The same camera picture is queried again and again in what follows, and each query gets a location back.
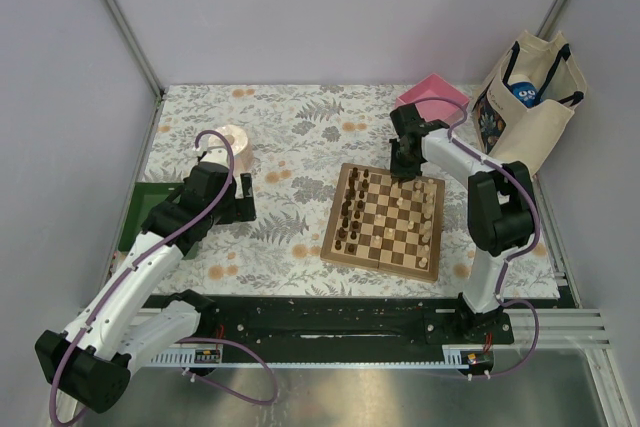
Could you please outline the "peach toilet paper roll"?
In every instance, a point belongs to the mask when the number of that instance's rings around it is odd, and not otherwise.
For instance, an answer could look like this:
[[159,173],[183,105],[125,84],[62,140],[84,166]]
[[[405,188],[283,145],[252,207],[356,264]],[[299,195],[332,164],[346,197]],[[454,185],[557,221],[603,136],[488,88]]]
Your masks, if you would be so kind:
[[247,132],[236,125],[225,125],[217,128],[225,137],[234,154],[234,172],[249,173],[254,163],[254,154]]

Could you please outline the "wooden chess board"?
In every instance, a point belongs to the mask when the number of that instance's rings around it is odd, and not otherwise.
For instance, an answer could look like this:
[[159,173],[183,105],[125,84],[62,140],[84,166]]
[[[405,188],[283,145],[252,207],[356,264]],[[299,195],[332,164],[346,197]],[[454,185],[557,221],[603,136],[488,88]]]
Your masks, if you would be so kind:
[[425,282],[439,275],[445,182],[344,163],[320,257]]

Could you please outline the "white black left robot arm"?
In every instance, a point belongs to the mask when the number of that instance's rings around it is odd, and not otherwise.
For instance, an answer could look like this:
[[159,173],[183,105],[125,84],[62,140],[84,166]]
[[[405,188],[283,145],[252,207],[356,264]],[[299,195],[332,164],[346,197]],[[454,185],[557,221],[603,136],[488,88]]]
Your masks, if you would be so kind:
[[227,166],[213,162],[194,166],[150,209],[127,258],[89,306],[61,332],[46,330],[36,340],[36,356],[53,391],[104,413],[156,354],[185,337],[212,338],[214,304],[191,290],[171,295],[162,311],[140,326],[131,322],[162,278],[212,227],[255,218],[250,174],[232,177]]

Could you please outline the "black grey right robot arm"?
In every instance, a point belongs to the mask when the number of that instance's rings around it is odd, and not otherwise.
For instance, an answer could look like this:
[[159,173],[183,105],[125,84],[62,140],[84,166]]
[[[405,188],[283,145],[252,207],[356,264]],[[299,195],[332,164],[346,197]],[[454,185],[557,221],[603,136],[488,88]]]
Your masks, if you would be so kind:
[[455,330],[462,340],[478,342],[491,329],[487,314],[502,307],[509,263],[539,241],[531,175],[520,161],[500,164],[460,140],[445,122],[424,120],[414,104],[394,109],[390,118],[396,132],[390,141],[394,178],[413,180],[423,164],[432,163],[466,188],[467,228],[476,255],[462,291],[468,310],[456,316]]

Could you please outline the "green open box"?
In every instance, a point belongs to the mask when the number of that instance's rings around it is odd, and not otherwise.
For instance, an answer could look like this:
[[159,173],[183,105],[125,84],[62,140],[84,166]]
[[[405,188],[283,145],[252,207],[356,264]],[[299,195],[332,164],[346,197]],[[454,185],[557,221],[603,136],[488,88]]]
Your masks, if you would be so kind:
[[117,245],[119,252],[127,252],[131,249],[151,209],[170,196],[179,186],[180,183],[137,182],[135,184]]

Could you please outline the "pink open box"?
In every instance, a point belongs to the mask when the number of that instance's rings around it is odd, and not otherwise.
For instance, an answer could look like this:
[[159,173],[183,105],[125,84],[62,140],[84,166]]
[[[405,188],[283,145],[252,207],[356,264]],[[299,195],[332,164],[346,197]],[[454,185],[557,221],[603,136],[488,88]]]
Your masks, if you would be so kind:
[[437,73],[431,73],[409,90],[396,98],[394,107],[400,107],[417,101],[416,107],[425,121],[441,120],[451,125],[462,119],[461,110],[446,98],[466,108],[469,97]]

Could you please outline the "floral table mat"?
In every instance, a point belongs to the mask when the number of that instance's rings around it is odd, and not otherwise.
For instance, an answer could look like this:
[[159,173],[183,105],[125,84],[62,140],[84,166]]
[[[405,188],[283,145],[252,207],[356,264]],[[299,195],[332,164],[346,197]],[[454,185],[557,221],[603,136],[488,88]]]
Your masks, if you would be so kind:
[[453,179],[446,182],[435,282],[320,257],[341,166],[389,164],[389,113],[400,93],[398,85],[170,87],[141,180],[182,180],[195,162],[196,135],[235,125],[252,145],[257,218],[213,229],[193,259],[162,279],[157,293],[456,296],[468,280],[475,249],[466,230],[466,192]]

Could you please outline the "blue white bottle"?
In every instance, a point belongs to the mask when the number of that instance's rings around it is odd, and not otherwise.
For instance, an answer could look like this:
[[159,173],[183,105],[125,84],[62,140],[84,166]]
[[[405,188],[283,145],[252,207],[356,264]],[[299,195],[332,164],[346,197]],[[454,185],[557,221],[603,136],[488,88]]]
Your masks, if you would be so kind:
[[526,108],[531,109],[540,103],[538,90],[531,79],[524,74],[514,74],[507,83],[512,95]]

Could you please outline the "cream canvas tote bag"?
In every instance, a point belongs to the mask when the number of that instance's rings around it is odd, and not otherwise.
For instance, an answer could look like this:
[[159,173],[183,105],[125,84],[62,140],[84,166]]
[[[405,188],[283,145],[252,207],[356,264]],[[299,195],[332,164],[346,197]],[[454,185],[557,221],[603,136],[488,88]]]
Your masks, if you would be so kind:
[[[531,79],[538,90],[537,106],[528,109],[512,95],[507,83],[514,74]],[[482,151],[504,162],[521,161],[535,174],[586,93],[587,82],[562,33],[550,41],[521,33],[471,102]]]

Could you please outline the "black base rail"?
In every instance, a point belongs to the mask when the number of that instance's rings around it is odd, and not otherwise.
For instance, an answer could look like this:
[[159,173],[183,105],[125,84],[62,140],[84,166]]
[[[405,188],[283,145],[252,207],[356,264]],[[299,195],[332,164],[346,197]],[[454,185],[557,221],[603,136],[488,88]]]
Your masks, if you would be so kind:
[[213,303],[198,333],[246,345],[276,340],[403,341],[426,346],[514,343],[511,320],[499,308],[475,315],[460,299],[207,295]]

